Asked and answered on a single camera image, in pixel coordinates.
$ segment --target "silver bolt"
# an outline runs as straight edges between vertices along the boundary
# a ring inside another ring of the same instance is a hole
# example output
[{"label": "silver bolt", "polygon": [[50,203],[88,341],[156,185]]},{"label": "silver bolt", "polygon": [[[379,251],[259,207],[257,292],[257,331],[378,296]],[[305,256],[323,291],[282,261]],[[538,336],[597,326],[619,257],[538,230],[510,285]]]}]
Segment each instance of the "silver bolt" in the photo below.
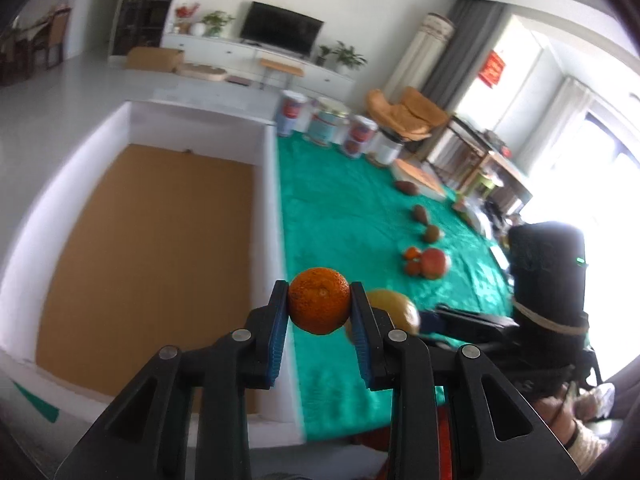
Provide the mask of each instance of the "silver bolt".
[{"label": "silver bolt", "polygon": [[239,328],[238,330],[234,330],[231,337],[234,341],[247,341],[251,338],[251,332],[245,328]]},{"label": "silver bolt", "polygon": [[462,347],[462,355],[464,357],[468,357],[469,359],[477,359],[480,357],[480,350],[477,346],[464,345]]},{"label": "silver bolt", "polygon": [[406,332],[404,330],[400,330],[399,328],[390,330],[388,336],[391,341],[395,341],[396,343],[406,341]]},{"label": "silver bolt", "polygon": [[173,359],[178,355],[178,349],[175,346],[163,346],[158,355],[164,360]]}]

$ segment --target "orange armchair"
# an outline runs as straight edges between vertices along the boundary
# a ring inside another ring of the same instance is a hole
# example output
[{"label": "orange armchair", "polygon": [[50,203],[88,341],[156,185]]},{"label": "orange armchair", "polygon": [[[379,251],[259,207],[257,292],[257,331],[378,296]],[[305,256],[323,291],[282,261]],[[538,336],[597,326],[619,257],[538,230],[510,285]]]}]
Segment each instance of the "orange armchair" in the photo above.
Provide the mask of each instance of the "orange armchair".
[{"label": "orange armchair", "polygon": [[370,90],[366,96],[367,111],[379,126],[391,128],[407,140],[423,140],[436,126],[442,126],[449,115],[408,86],[397,105],[386,100],[381,90]]}]

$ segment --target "flat screen tv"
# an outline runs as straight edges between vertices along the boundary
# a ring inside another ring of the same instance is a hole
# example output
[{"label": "flat screen tv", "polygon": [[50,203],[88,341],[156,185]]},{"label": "flat screen tv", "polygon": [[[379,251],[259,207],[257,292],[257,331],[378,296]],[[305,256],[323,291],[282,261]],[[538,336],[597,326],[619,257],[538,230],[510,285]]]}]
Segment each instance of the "flat screen tv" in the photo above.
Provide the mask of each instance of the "flat screen tv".
[{"label": "flat screen tv", "polygon": [[253,2],[244,20],[240,37],[278,46],[303,56],[311,53],[324,22],[291,10]]}]

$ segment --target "black wristband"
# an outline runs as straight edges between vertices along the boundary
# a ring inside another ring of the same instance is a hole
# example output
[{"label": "black wristband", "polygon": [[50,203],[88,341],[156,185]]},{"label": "black wristband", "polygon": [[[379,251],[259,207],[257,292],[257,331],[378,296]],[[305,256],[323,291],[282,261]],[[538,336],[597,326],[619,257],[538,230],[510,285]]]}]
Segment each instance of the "black wristband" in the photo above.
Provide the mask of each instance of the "black wristband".
[{"label": "black wristband", "polygon": [[572,434],[571,438],[567,441],[566,444],[564,444],[564,448],[569,449],[573,444],[575,444],[575,441],[578,440],[579,434],[580,434],[580,425],[578,425],[578,423],[576,422],[574,434]]}]

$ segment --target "dark cabinet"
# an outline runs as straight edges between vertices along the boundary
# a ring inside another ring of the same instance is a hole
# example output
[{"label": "dark cabinet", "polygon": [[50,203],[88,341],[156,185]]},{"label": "dark cabinet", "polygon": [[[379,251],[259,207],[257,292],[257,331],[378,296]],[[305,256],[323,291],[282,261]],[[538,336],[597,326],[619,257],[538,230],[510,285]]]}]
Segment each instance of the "dark cabinet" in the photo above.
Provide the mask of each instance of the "dark cabinet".
[{"label": "dark cabinet", "polygon": [[126,56],[134,46],[160,46],[171,0],[122,0],[111,55]]}]

